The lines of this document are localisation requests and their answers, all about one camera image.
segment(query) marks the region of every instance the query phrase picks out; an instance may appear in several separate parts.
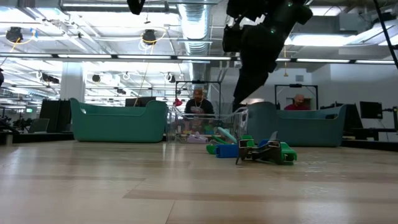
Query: teal plastic bin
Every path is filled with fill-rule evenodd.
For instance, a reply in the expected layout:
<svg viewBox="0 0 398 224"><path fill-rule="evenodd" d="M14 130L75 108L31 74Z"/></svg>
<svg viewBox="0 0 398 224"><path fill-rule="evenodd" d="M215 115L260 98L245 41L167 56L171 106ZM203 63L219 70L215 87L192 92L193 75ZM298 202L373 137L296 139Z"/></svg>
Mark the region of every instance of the teal plastic bin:
<svg viewBox="0 0 398 224"><path fill-rule="evenodd" d="M95 106L70 99L73 135L77 141L160 142L167 105L150 101L145 108Z"/></svg>

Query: red shirt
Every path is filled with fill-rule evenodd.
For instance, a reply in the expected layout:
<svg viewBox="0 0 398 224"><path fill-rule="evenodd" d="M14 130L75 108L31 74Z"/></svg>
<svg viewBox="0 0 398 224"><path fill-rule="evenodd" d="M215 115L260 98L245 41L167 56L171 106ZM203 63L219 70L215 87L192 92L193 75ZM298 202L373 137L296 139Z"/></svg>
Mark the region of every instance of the red shirt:
<svg viewBox="0 0 398 224"><path fill-rule="evenodd" d="M305 105L296 106L295 104L291 104L286 106L285 110L310 110L310 108Z"/></svg>

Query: dark shirt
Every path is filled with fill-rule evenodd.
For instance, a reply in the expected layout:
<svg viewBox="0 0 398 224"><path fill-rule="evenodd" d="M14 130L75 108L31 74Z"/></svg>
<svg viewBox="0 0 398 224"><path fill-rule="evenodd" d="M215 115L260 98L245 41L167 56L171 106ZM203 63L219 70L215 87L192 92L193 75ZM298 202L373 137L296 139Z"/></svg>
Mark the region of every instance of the dark shirt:
<svg viewBox="0 0 398 224"><path fill-rule="evenodd" d="M285 110L310 110L310 108L305 105L296 106L295 104L291 104L286 106Z"/></svg>
<svg viewBox="0 0 398 224"><path fill-rule="evenodd" d="M214 114L213 105L206 99L203 99L201 103L195 102L195 99L188 100L184 112L188 114Z"/></svg>

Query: white pillar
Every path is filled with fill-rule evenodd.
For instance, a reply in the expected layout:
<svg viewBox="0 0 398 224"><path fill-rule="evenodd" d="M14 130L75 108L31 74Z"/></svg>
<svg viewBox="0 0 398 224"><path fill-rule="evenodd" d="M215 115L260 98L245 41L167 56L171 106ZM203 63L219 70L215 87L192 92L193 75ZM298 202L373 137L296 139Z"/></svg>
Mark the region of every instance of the white pillar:
<svg viewBox="0 0 398 224"><path fill-rule="evenodd" d="M84 103L86 91L86 74L81 62L63 62L60 99L76 98Z"/></svg>

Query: man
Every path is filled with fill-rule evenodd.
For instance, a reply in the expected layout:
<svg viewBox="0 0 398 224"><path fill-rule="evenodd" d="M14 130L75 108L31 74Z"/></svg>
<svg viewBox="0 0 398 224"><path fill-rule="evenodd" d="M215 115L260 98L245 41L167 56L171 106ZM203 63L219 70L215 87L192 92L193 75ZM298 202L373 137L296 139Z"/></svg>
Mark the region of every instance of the man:
<svg viewBox="0 0 398 224"><path fill-rule="evenodd" d="M304 96L297 94L293 99L293 104L285 107L285 110L310 110L309 107L304 105Z"/></svg>
<svg viewBox="0 0 398 224"><path fill-rule="evenodd" d="M193 99L188 100L184 112L188 114L214 114L213 105L210 101L203 99L203 90L201 89L193 91Z"/></svg>

